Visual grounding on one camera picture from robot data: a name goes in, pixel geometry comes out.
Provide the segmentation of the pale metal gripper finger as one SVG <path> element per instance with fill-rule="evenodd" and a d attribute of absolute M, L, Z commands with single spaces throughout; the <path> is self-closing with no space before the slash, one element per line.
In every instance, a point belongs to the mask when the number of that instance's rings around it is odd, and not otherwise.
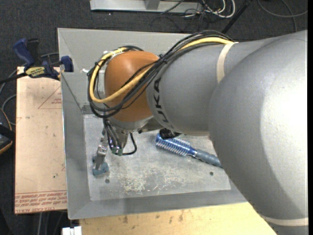
<path fill-rule="evenodd" d="M 96 155 L 94 157 L 94 169 L 95 170 L 106 170 L 105 157 L 107 154 L 106 148 L 99 146 L 97 148 Z"/>

